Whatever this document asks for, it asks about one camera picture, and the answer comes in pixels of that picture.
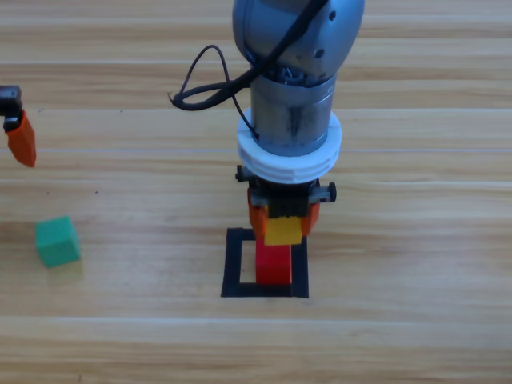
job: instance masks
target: black tape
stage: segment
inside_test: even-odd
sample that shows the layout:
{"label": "black tape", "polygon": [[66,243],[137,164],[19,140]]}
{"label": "black tape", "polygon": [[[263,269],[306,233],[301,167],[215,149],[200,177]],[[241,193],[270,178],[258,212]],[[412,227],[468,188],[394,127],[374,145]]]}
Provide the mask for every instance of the black tape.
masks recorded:
{"label": "black tape", "polygon": [[308,298],[309,279],[307,265],[307,240],[292,246],[292,283],[282,286],[259,285],[255,282],[240,282],[242,268],[242,244],[254,242],[252,230],[229,228],[226,235],[226,261],[221,297],[223,298]]}

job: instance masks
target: metal cylinder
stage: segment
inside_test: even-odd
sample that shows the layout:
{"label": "metal cylinder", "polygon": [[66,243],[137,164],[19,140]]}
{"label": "metal cylinder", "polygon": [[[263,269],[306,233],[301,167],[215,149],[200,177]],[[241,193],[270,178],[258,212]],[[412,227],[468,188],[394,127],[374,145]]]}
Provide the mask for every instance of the metal cylinder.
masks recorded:
{"label": "metal cylinder", "polygon": [[280,156],[302,156],[322,146],[335,84],[336,76],[312,88],[257,78],[251,85],[251,116],[260,147]]}

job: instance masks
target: yellow block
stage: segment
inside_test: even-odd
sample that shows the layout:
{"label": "yellow block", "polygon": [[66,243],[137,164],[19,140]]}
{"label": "yellow block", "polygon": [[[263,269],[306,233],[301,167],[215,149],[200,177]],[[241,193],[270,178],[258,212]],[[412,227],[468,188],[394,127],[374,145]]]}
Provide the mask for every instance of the yellow block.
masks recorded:
{"label": "yellow block", "polygon": [[269,218],[266,221],[265,245],[287,246],[302,242],[300,218]]}

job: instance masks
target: wooden table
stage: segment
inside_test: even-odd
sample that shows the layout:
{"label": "wooden table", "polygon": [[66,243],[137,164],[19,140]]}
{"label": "wooden table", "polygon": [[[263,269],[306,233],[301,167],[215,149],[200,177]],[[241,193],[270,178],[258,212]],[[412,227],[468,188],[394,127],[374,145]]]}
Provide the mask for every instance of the wooden table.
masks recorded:
{"label": "wooden table", "polygon": [[[166,92],[209,43],[247,68],[231,7],[0,0],[39,147],[33,170],[0,150],[0,383],[512,383],[512,2],[368,0],[309,300],[219,297],[238,116]],[[34,224],[63,214],[83,261],[47,270]]]}

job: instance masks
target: black cable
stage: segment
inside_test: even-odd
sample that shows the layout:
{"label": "black cable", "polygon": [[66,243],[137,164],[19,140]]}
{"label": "black cable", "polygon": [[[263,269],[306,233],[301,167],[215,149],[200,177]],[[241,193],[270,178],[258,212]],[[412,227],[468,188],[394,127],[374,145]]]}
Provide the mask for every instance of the black cable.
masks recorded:
{"label": "black cable", "polygon": [[[274,50],[272,50],[272,52],[270,52],[270,54],[266,58],[264,58],[260,63],[254,65],[250,70],[242,74],[240,77],[236,78],[233,81],[230,81],[229,77],[227,76],[227,70],[225,68],[226,79],[228,79],[226,83],[218,83],[211,86],[201,86],[199,88],[194,88],[184,93],[185,86],[188,83],[192,70],[194,69],[198,60],[206,52],[206,50],[208,50],[209,48],[214,48],[214,46],[208,46],[200,53],[200,55],[194,61],[194,64],[190,68],[189,73],[187,75],[187,79],[185,80],[185,83],[183,84],[183,87],[180,90],[180,92],[176,94],[174,98],[169,96],[170,102],[173,104],[173,106],[181,110],[207,110],[209,108],[219,105],[228,98],[233,98],[233,100],[235,101],[235,105],[237,105],[238,103],[236,102],[234,96],[238,92],[240,92],[240,90],[249,87],[253,80],[255,80],[258,76],[265,73],[273,64],[275,64],[279,56],[281,56],[282,53],[289,46],[291,46],[294,42],[299,40],[301,36],[304,35],[311,21],[315,18],[318,12],[320,12],[324,5],[327,4],[327,2],[328,0],[310,0],[310,2],[308,2],[307,6],[298,16],[297,20],[295,20],[291,28],[288,29],[284,38],[279,42],[279,44],[277,44]],[[219,90],[203,102],[184,102],[185,98],[214,89]],[[254,134],[254,128],[250,125],[248,125],[248,127]]]}
{"label": "black cable", "polygon": [[[186,78],[185,78],[185,82],[183,83],[183,86],[181,88],[181,90],[179,91],[178,95],[180,95],[180,97],[182,99],[184,98],[188,98],[189,96],[193,96],[194,94],[196,94],[196,90],[198,88],[195,88],[194,90],[189,90],[187,92],[184,92],[185,91],[185,88],[186,86],[188,85],[189,83],[189,80],[190,80],[190,77],[192,76],[192,72],[194,71],[194,68],[195,66],[198,64],[199,60],[201,59],[201,57],[208,51],[208,50],[216,50],[218,55],[220,56],[221,58],[221,62],[222,62],[222,68],[224,69],[224,75],[226,76],[226,82],[217,82],[215,84],[210,84],[208,86],[200,86],[199,89],[201,90],[201,92],[207,92],[209,90],[218,90],[218,89],[221,89],[223,88],[226,84],[230,84],[231,80],[230,80],[230,74],[227,70],[227,64],[226,64],[226,59],[224,58],[224,54],[222,54],[222,51],[221,49],[216,46],[216,45],[209,45],[207,47],[205,47],[201,53],[195,58],[194,62],[192,63],[192,66],[190,67],[189,69],[189,73],[186,74]],[[170,96],[170,94],[167,94],[167,96],[169,96],[169,100],[170,102],[173,102],[172,100],[172,97]],[[234,105],[236,106],[237,108],[237,111],[240,113],[240,116],[242,116],[242,119],[244,121],[245,124],[247,124],[247,126],[249,127],[250,129],[250,132],[253,134],[253,136],[256,138],[256,140],[259,140],[259,134],[256,133],[256,131],[254,130],[253,126],[249,123],[249,121],[247,120],[246,116],[244,115],[243,111],[242,111],[242,108],[240,108],[240,104],[238,104],[238,100],[236,98],[235,95],[233,95],[231,97],[233,99],[233,102],[234,102]]]}

